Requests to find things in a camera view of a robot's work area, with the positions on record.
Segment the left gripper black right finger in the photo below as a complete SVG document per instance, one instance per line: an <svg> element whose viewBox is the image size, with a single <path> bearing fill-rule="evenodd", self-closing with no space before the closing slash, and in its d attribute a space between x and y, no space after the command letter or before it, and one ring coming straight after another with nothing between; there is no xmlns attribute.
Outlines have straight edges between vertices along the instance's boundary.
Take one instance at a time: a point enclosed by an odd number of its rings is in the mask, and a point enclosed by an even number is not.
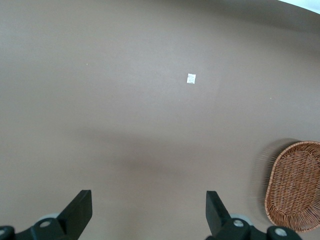
<svg viewBox="0 0 320 240"><path fill-rule="evenodd" d="M271 226L266 232L256 229L244 219L232 218L216 191L206 192L205 216L211 232L208 240L300 240L293 230Z"/></svg>

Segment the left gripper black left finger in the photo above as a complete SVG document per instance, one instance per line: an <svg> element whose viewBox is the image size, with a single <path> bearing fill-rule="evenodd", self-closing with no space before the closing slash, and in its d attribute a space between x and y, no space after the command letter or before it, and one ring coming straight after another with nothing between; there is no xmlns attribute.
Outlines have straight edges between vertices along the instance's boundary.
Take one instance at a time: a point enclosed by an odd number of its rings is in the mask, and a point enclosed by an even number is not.
<svg viewBox="0 0 320 240"><path fill-rule="evenodd" d="M13 226L0 227L2 240L77 240L93 215L92 191L81 190L57 217L37 221L28 229L15 232Z"/></svg>

